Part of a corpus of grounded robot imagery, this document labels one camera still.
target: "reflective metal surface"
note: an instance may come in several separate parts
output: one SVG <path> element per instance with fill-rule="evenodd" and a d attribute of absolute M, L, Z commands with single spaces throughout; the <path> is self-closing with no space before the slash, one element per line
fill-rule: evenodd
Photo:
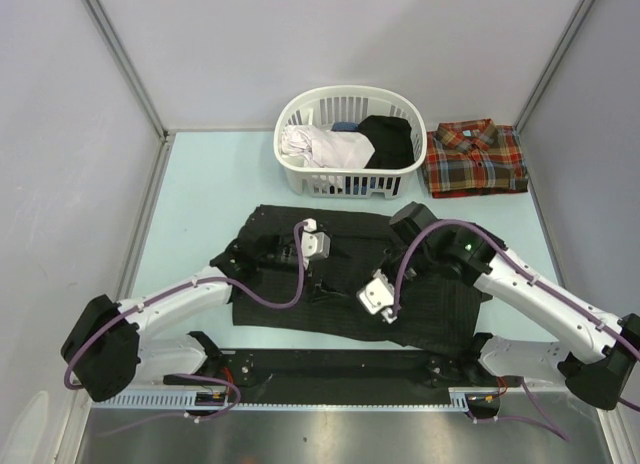
<path fill-rule="evenodd" d="M 536 427 L 476 425 L 463 414 L 349 411 L 239 411 L 193 424 L 180 417 L 98 434 L 148 417 L 148 411 L 94 409 L 80 464 L 162 463 L 464 463 L 606 464 L 596 411 L 566 395 L 542 394 L 542 405 L 572 437 L 565 443 Z M 501 414 L 541 419 L 524 395 L 509 395 Z"/>

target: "shirt collar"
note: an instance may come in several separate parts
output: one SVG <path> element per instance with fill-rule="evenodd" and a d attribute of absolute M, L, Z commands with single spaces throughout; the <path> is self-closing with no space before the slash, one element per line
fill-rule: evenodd
<path fill-rule="evenodd" d="M 473 137 L 465 136 L 465 131 L 480 131 Z M 444 122 L 438 126 L 436 139 L 442 144 L 466 154 L 474 148 L 488 151 L 493 144 L 498 129 L 491 119 L 465 122 Z"/>

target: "blue cloth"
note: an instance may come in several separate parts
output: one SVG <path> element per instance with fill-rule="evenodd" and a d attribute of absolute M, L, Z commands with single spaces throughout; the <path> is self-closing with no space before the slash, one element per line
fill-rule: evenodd
<path fill-rule="evenodd" d="M 331 130 L 334 132 L 356 132 L 358 125 L 355 122 L 334 122 Z"/>

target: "basket rim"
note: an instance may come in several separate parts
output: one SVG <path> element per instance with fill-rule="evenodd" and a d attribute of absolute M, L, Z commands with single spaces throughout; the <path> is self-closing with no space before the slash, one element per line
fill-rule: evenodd
<path fill-rule="evenodd" d="M 318 91 L 326 91 L 330 89 L 340 89 L 343 91 L 351 90 L 351 89 L 359 90 L 359 91 L 363 91 L 363 90 L 373 90 L 376 92 L 382 91 L 383 93 L 389 94 L 391 96 L 398 98 L 401 101 L 404 101 L 407 104 L 407 106 L 411 108 L 411 110 L 418 117 L 418 123 L 420 125 L 420 133 L 422 134 L 422 151 L 420 152 L 420 158 L 410 166 L 403 167 L 402 169 L 334 169 L 329 167 L 298 167 L 298 166 L 293 166 L 288 162 L 286 162 L 284 159 L 282 159 L 282 156 L 280 155 L 280 149 L 279 149 L 280 143 L 278 139 L 280 136 L 280 129 L 283 127 L 283 123 L 286 121 L 286 117 L 289 115 L 289 112 L 291 112 L 289 109 L 293 107 L 297 103 L 297 101 L 303 99 L 304 97 L 307 97 L 309 94 L 313 94 Z M 409 99 L 407 99 L 404 96 L 401 96 L 396 92 L 390 91 L 388 89 L 383 89 L 381 87 L 360 86 L 360 85 L 316 87 L 314 89 L 305 91 L 302 94 L 298 94 L 296 97 L 291 99 L 289 103 L 284 107 L 282 112 L 280 113 L 280 116 L 278 116 L 278 121 L 276 123 L 276 128 L 273 134 L 273 152 L 276 156 L 276 159 L 280 163 L 280 165 L 282 165 L 286 169 L 289 169 L 290 171 L 293 171 L 299 174 L 324 174 L 324 175 L 334 175 L 334 176 L 347 175 L 347 174 L 366 174 L 366 175 L 375 174 L 378 176 L 398 177 L 404 174 L 410 174 L 411 172 L 415 171 L 423 164 L 425 158 L 427 157 L 427 130 L 426 130 L 426 126 L 424 125 L 424 120 L 422 119 L 422 115 L 420 114 L 420 111 L 418 111 L 418 108 L 414 106 Z"/>

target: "white cloth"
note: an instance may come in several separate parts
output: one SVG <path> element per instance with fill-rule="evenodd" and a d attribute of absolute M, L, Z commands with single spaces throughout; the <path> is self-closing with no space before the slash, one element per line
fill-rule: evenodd
<path fill-rule="evenodd" d="M 304 167 L 364 169 L 375 149 L 359 132 L 323 131 L 315 126 L 286 126 L 282 136 L 282 154 L 304 158 Z M 319 176 L 319 184 L 327 183 Z M 343 187 L 343 178 L 329 176 L 329 183 Z"/>

